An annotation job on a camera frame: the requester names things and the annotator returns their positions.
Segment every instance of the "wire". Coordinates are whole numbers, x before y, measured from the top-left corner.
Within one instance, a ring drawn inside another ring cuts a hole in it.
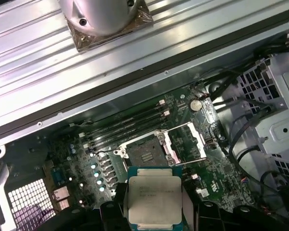
[[[244,117],[249,116],[249,115],[251,115],[251,113],[246,113],[246,114],[244,114],[244,115],[240,115],[238,118],[236,118],[236,119],[231,123],[231,126],[230,126],[230,128],[229,128],[229,140],[231,140],[232,130],[233,130],[236,122],[239,121],[240,119],[244,118]]]
[[[241,159],[247,154],[252,151],[260,151],[260,148],[258,146],[253,146],[251,148],[246,149],[237,159],[238,163],[240,163]]]
[[[230,147],[229,147],[229,151],[227,152],[226,149],[222,148],[222,151],[226,154],[228,154],[227,156],[229,157],[229,160],[235,165],[235,167],[241,171],[249,180],[263,186],[265,189],[278,194],[278,191],[276,191],[275,189],[265,185],[264,183],[260,182],[259,180],[255,179],[253,176],[251,176],[236,160],[234,154],[233,154],[233,148],[236,145],[236,143],[238,142],[238,140],[240,139],[240,137],[243,135],[243,133],[253,124],[257,123],[261,117],[267,115],[268,113],[268,108],[262,109],[261,111],[259,111],[258,114],[256,114],[252,119],[250,119],[249,121],[247,121],[247,123],[245,123],[243,125],[243,127],[237,132],[237,134],[234,136]]]
[[[262,174],[261,178],[260,178],[260,182],[264,184],[264,181],[266,179],[266,177],[270,174],[276,174],[276,175],[279,175],[281,176],[282,178],[285,179],[285,181],[287,182],[287,184],[289,184],[289,179],[287,178],[287,176],[283,173],[280,173],[280,172],[277,172],[277,171],[274,171],[274,170],[270,170],[270,171],[266,171]],[[261,199],[264,195],[264,187],[261,185],[261,189],[260,189],[260,197],[259,199]]]

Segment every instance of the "screw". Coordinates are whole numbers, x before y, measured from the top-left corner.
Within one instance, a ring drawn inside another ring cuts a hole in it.
[[[204,203],[204,205],[205,205],[206,207],[213,207],[213,204],[212,204],[210,201],[206,201],[206,202]]]
[[[248,213],[250,210],[249,210],[249,208],[241,207],[241,211],[244,213]]]
[[[84,18],[81,18],[81,19],[79,20],[79,24],[80,24],[81,26],[85,26],[85,25],[87,24],[87,20],[84,19]]]

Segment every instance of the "ventilation holes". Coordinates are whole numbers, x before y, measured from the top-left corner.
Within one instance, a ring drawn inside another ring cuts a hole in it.
[[[8,193],[17,230],[32,231],[55,215],[42,179]]]
[[[282,162],[282,161],[275,161],[275,164],[278,168],[278,171],[280,173],[283,173],[285,174],[286,176],[289,177],[289,163],[285,163],[285,162]]]
[[[238,87],[242,89],[246,98],[256,99],[265,103],[265,101],[280,97],[280,94],[267,72],[261,71],[266,70],[266,64],[262,63],[261,65],[264,65],[264,67],[259,68],[259,66],[255,66],[241,75],[237,80],[240,83]],[[260,108],[253,104],[250,104],[250,109],[253,114],[260,111]]]

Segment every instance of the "capacitor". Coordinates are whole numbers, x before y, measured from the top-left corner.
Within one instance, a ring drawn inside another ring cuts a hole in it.
[[[189,103],[189,108],[193,112],[198,112],[202,109],[202,103],[199,100],[191,100],[191,102]]]
[[[94,177],[99,177],[100,174],[101,174],[100,171],[96,171],[96,172],[94,173]]]
[[[116,172],[111,172],[111,173],[109,173],[107,176],[106,176],[106,178],[107,179],[110,179],[110,178],[113,178],[113,177],[115,177],[116,176]]]
[[[99,162],[103,162],[109,159],[108,155],[103,156],[101,159],[99,159]]]
[[[112,172],[113,170],[114,170],[114,167],[110,166],[110,167],[106,168],[103,172],[107,174],[109,172]]]
[[[103,163],[102,168],[106,168],[110,165],[111,165],[111,161],[107,161],[107,162]]]
[[[99,188],[100,192],[104,192],[105,189],[106,189],[106,185],[102,185],[102,186]]]
[[[96,164],[96,163],[94,163],[94,164],[91,165],[91,168],[92,168],[92,169],[95,169],[96,167],[97,167],[97,164]]]
[[[96,183],[97,183],[98,185],[101,185],[101,184],[103,183],[103,181],[104,181],[104,179],[103,179],[103,178],[100,178],[100,179],[98,179],[98,180],[96,181]]]
[[[118,178],[115,177],[115,178],[111,179],[110,181],[108,181],[108,184],[114,184],[114,183],[116,183],[117,181],[118,181]]]

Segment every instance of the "metal frame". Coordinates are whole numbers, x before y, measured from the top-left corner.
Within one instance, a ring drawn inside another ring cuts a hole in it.
[[[68,123],[67,121],[71,121],[71,117],[75,118],[76,115],[79,115],[77,118],[81,118],[81,113],[85,111],[86,115],[92,116],[94,113],[103,111],[103,116],[109,116],[108,114],[105,114],[105,111],[115,113],[118,112],[118,110],[124,110],[124,107],[130,107],[150,97],[160,95],[163,92],[170,91],[175,87],[177,88],[193,81],[194,77],[197,76],[197,73],[200,70],[211,69],[217,64],[227,65],[234,62],[234,60],[238,58],[246,57],[246,55],[250,54],[250,50],[263,43],[266,39],[287,30],[289,30],[289,23],[270,29],[266,32],[260,33],[234,45],[204,55],[195,60],[191,60],[185,64],[170,68],[166,72],[157,74],[148,79],[144,79],[113,93],[104,96],[100,95],[100,98],[88,100],[88,103],[85,103],[66,112],[56,113],[54,115],[50,115],[49,117],[41,118],[41,121],[36,121],[36,118],[34,118],[34,122],[27,122],[25,126],[16,124],[18,125],[17,129],[9,127],[9,132],[6,132],[6,129],[4,131],[0,129],[0,146],[10,143],[21,137],[27,136],[33,132],[39,131],[50,125],[62,126],[62,123]],[[125,104],[116,104],[116,107],[114,108],[113,104],[115,104],[116,100],[124,100]],[[112,105],[112,108],[105,110],[105,107],[107,108],[110,105]]]
[[[75,107],[164,71],[170,76],[174,64],[289,21],[289,0],[146,3],[153,27],[85,53],[76,51],[57,1],[16,0],[0,6],[0,127],[6,125],[0,135],[65,111],[71,102]]]

